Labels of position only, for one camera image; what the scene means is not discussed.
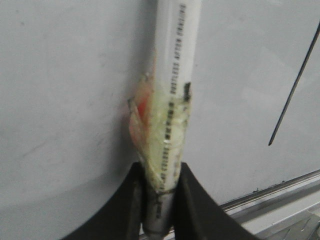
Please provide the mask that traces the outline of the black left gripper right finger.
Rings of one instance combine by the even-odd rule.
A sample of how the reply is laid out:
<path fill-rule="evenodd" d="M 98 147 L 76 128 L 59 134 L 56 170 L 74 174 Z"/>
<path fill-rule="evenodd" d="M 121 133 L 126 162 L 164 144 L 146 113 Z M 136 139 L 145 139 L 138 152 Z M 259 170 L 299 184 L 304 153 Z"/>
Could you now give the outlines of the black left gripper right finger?
<path fill-rule="evenodd" d="M 176 240 L 251 240 L 253 234 L 230 217 L 205 191 L 188 164 L 181 164 L 173 207 Z"/>

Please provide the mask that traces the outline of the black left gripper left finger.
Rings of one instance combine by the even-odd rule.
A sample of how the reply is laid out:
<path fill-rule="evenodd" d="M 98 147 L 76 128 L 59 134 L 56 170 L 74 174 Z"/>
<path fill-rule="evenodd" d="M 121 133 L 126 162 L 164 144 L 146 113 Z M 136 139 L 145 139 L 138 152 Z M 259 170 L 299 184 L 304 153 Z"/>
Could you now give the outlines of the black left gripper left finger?
<path fill-rule="evenodd" d="M 112 197 L 64 240 L 138 240 L 145 215 L 146 182 L 142 164 L 134 162 Z"/>

